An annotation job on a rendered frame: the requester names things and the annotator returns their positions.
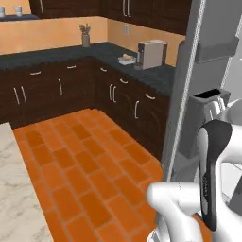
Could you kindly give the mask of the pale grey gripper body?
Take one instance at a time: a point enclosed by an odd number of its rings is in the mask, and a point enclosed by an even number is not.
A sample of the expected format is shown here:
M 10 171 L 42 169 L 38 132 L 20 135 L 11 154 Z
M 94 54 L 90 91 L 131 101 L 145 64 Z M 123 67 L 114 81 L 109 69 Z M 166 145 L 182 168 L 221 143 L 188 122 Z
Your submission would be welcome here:
M 225 109 L 226 106 L 224 100 L 219 97 L 217 100 L 211 101 L 205 106 L 205 117 L 216 118 Z

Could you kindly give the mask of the grey door bin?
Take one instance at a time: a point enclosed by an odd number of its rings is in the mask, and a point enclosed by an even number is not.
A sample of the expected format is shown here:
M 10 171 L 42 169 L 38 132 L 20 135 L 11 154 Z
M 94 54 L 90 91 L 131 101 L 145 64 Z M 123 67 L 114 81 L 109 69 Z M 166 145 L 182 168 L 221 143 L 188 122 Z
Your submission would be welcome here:
M 197 133 L 199 128 L 214 118 L 205 117 L 205 106 L 221 97 L 227 106 L 231 93 L 222 89 L 212 89 L 188 99 L 186 113 L 182 124 L 179 152 L 187 159 L 198 154 Z
M 195 63 L 201 64 L 209 61 L 217 61 L 233 57 L 239 44 L 239 38 L 234 36 L 225 43 L 205 45 L 198 42 Z

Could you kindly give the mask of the grey fridge body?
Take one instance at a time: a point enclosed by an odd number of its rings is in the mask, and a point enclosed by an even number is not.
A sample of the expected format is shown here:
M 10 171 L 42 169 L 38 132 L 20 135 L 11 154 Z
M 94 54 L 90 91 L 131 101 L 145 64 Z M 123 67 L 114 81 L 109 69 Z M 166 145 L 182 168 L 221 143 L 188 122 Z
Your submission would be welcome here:
M 231 93 L 227 120 L 242 127 L 242 50 L 232 57 L 223 87 Z M 242 216 L 242 165 L 225 163 L 222 178 L 222 190 L 228 207 Z

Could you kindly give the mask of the grey fridge door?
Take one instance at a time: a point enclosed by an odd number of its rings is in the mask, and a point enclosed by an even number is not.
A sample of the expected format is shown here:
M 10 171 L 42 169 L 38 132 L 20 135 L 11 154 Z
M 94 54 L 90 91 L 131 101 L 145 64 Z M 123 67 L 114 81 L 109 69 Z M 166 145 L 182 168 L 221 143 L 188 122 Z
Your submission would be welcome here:
M 185 158 L 179 152 L 182 124 L 188 99 L 215 88 L 220 89 L 232 57 L 195 63 L 198 42 L 205 45 L 239 38 L 242 26 L 242 0 L 192 0 L 185 40 L 179 45 L 173 92 L 166 123 L 161 159 L 163 180 L 170 181 L 197 155 Z

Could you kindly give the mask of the dark wood base cupboards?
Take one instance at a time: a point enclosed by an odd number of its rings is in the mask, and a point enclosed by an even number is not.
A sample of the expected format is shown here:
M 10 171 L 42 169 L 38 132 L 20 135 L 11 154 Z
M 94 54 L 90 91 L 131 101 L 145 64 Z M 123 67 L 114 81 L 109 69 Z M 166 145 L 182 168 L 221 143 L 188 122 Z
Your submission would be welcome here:
M 92 107 L 93 64 L 84 57 L 0 70 L 0 124 L 18 128 Z
M 167 97 L 95 60 L 95 104 L 154 157 L 162 159 Z

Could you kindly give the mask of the white plate with bread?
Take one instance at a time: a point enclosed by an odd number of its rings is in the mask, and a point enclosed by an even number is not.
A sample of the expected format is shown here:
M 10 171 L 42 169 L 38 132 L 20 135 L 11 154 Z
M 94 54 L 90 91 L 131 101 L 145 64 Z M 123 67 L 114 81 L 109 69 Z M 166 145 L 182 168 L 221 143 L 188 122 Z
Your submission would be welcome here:
M 128 54 L 124 54 L 122 57 L 118 58 L 118 62 L 122 65 L 129 65 L 136 63 L 136 58 Z

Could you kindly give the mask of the grey pot with tools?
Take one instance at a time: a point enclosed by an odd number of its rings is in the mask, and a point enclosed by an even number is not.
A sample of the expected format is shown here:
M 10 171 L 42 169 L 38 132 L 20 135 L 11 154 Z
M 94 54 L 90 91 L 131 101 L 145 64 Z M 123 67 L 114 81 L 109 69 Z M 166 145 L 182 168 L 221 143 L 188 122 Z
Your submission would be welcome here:
M 89 47 L 91 28 L 88 25 L 80 25 L 79 29 L 81 31 L 82 46 Z

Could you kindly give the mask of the dark wood wall cupboards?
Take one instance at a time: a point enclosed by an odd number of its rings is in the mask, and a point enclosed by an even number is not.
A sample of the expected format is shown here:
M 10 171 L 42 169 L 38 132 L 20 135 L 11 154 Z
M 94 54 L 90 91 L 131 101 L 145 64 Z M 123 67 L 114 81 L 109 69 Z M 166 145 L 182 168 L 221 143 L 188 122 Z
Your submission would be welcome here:
M 192 0 L 100 0 L 103 17 L 185 35 Z
M 29 0 L 31 13 L 41 19 L 98 16 L 101 0 Z

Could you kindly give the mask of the dark wall shelf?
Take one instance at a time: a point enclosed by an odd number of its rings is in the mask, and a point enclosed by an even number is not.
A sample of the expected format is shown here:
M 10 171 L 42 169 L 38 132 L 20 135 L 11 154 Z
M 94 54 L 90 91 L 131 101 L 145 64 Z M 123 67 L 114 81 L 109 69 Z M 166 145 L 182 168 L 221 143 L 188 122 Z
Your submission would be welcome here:
M 33 14 L 23 14 L 22 16 L 5 15 L 4 17 L 0 17 L 0 22 L 30 21 L 30 20 L 39 20 L 39 17 Z

